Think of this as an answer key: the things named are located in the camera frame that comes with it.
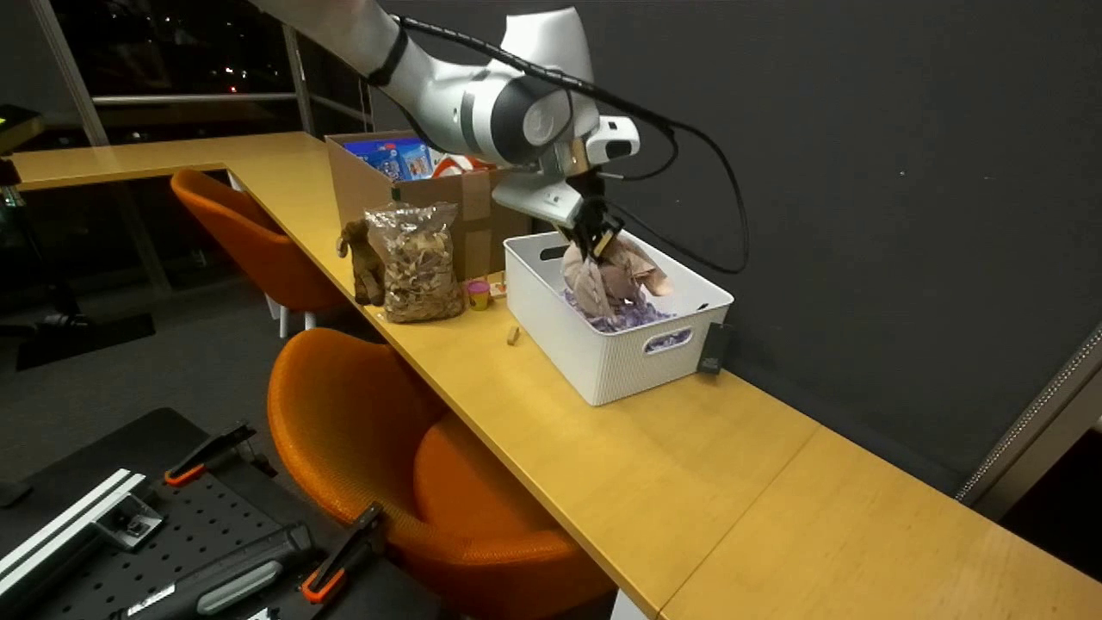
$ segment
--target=wooden tabletop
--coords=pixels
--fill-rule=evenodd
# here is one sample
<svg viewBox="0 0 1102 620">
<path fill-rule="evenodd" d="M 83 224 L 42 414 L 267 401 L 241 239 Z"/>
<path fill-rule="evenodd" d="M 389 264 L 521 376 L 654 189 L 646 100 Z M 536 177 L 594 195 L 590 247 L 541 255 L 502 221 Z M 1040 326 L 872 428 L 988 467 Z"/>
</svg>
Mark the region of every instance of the wooden tabletop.
<svg viewBox="0 0 1102 620">
<path fill-rule="evenodd" d="M 29 189 L 229 167 L 350 295 L 310 135 L 15 154 Z M 662 615 L 1102 615 L 1080 573 L 723 373 L 584 407 L 502 308 L 378 335 Z"/>
</svg>

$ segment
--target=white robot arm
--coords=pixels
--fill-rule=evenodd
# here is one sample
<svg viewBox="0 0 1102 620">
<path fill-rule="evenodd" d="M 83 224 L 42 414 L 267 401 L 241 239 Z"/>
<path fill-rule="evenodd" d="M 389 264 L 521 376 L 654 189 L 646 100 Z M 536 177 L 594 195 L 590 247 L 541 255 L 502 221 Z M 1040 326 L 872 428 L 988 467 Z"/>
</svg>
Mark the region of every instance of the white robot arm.
<svg viewBox="0 0 1102 620">
<path fill-rule="evenodd" d="M 565 179 L 640 148 L 635 122 L 603 117 L 590 95 L 498 58 L 453 64 L 426 54 L 378 0 L 252 3 L 389 94 L 434 148 L 496 161 L 502 167 L 496 204 L 565 231 L 582 218 L 582 194 Z M 582 17 L 572 7 L 508 15 L 498 48 L 591 78 Z"/>
</svg>

